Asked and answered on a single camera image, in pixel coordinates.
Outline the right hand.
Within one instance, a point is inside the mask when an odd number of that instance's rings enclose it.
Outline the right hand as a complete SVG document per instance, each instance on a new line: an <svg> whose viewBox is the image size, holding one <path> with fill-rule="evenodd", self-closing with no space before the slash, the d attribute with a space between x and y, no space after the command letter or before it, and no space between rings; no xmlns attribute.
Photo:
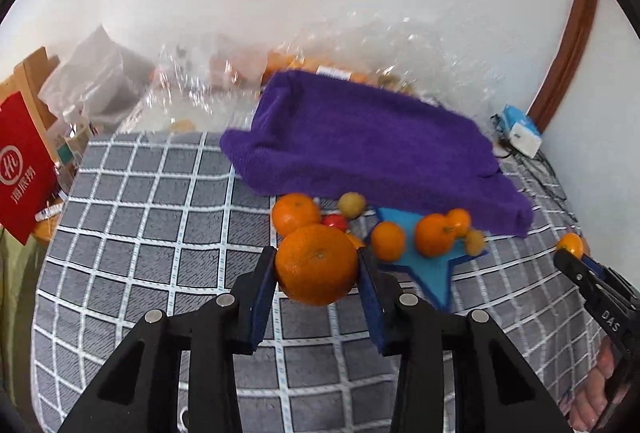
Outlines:
<svg viewBox="0 0 640 433"><path fill-rule="evenodd" d="M596 364L589 371L586 381L577 391L570 405L568 422L574 431L590 431L605 411L608 405L605 383L612 377L615 366L611 339L604 337Z"/></svg>

